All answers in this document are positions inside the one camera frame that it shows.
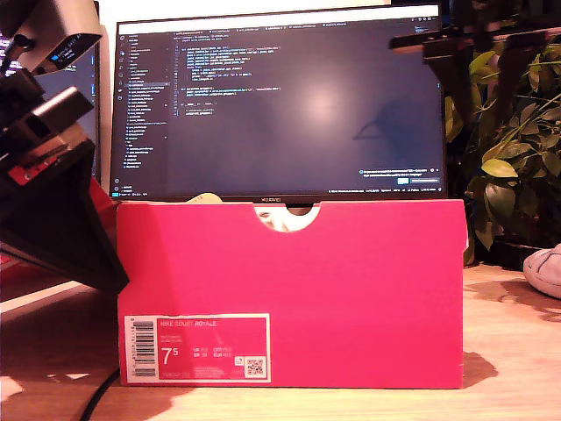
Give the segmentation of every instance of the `houseplant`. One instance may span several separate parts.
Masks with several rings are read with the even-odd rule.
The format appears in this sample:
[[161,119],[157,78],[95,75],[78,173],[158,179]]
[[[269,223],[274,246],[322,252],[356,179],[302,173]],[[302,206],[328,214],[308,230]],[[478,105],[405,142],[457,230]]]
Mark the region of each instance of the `houseplant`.
[[511,108],[493,129],[502,46],[470,65],[475,125],[463,128],[445,98],[451,195],[465,200],[473,259],[476,242],[549,248],[561,243],[561,44],[550,43],[529,64]]

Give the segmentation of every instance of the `size number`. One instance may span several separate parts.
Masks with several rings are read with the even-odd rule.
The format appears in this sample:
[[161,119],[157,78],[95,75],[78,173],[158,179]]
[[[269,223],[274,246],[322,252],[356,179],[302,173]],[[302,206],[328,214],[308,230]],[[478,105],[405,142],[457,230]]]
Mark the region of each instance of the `size number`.
[[177,348],[164,348],[164,347],[162,347],[161,351],[163,353],[166,353],[166,355],[164,356],[164,366],[167,365],[167,360],[169,359],[170,355],[173,355],[175,357],[177,355],[179,355],[179,349],[177,349]]

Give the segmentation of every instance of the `box label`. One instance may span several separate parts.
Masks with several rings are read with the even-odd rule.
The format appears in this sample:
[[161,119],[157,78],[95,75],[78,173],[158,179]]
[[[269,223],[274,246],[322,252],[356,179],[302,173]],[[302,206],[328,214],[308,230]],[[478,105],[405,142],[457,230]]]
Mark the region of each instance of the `box label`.
[[124,318],[129,383],[271,382],[266,313]]

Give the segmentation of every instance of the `monitor screen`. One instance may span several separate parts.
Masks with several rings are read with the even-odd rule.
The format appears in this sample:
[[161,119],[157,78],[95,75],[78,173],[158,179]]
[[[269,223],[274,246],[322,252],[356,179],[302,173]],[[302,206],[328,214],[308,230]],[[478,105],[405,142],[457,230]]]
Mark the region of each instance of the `monitor screen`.
[[388,49],[439,26],[436,4],[118,23],[111,195],[444,197],[440,84]]
[[[0,33],[0,62],[4,60],[5,49],[9,44],[10,41],[3,38]],[[6,75],[13,74],[19,68],[21,68],[19,62],[12,62],[10,69],[6,72]],[[45,91],[45,95],[43,95],[45,99],[50,99],[53,96],[60,94],[69,86],[75,86],[94,105],[94,110],[80,118],[78,123],[96,145],[92,175],[100,181],[99,99],[97,95],[99,87],[98,46],[95,45],[90,48],[82,57],[80,57],[80,59],[64,70],[49,73],[47,75],[36,76],[36,79],[41,85],[41,88]]]

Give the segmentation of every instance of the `sidebar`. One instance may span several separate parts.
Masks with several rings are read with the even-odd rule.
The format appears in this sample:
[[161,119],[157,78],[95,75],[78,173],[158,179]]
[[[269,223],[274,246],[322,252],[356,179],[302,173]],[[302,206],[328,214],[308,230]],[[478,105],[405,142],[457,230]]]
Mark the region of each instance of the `sidebar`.
[[115,110],[111,195],[163,197],[171,117],[172,37],[119,35],[115,62]]

